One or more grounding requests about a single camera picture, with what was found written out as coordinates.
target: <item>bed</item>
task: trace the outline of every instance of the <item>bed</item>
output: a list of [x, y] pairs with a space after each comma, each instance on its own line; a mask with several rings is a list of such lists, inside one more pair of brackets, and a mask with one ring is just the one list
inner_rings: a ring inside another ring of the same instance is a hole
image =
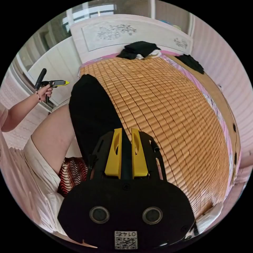
[[[175, 58], [191, 53], [193, 39], [163, 22], [132, 15], [85, 20], [71, 26], [71, 33], [82, 61], [79, 76], [98, 79], [130, 139], [133, 127], [154, 137], [168, 182], [187, 195], [195, 217], [223, 202], [237, 175], [240, 138], [219, 87]], [[156, 43], [162, 55], [148, 60], [115, 57], [124, 45], [140, 40]], [[141, 104], [133, 99], [136, 85]], [[75, 152], [69, 156], [80, 156], [76, 140], [71, 149]]]

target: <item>black cloth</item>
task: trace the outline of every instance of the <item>black cloth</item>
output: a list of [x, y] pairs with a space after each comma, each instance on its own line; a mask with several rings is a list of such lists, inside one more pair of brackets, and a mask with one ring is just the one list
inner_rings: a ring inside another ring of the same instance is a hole
[[140, 54], [145, 58], [156, 49], [161, 50], [154, 43], [137, 41], [126, 45], [121, 53], [116, 57], [133, 60], [138, 54]]
[[194, 60], [194, 58], [191, 57], [190, 55], [183, 54], [175, 57], [179, 59], [181, 62], [183, 62], [185, 65], [190, 67], [191, 69], [198, 71], [201, 74], [205, 73], [203, 67], [199, 64], [199, 62]]
[[121, 170], [131, 173], [131, 142], [111, 99], [94, 76], [83, 75], [73, 86], [69, 111], [84, 162], [90, 164], [90, 155], [101, 136], [116, 128], [122, 128]]

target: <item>wrist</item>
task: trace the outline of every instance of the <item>wrist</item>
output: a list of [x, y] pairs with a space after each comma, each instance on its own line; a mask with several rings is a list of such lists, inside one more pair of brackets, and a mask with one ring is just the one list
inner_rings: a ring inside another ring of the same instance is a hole
[[32, 97], [32, 100], [34, 101], [34, 103], [38, 104], [40, 101], [39, 101], [39, 97], [38, 97], [38, 95], [36, 93], [37, 93], [37, 91], [35, 93], [33, 93], [31, 95], [31, 97]]

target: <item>woven sleeping mat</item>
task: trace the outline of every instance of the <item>woven sleeping mat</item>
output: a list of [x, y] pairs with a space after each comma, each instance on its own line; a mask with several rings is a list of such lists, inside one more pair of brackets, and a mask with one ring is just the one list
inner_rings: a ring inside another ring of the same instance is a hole
[[220, 123], [198, 88], [161, 58], [113, 58], [85, 66], [112, 100], [131, 140], [131, 128], [160, 147], [168, 182], [188, 197], [194, 215], [223, 201], [228, 151]]

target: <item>label sticker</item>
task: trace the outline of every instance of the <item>label sticker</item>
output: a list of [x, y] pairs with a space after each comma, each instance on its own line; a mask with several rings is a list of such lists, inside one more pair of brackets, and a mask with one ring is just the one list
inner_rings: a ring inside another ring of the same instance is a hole
[[138, 249], [137, 231], [115, 231], [114, 240], [116, 250]]

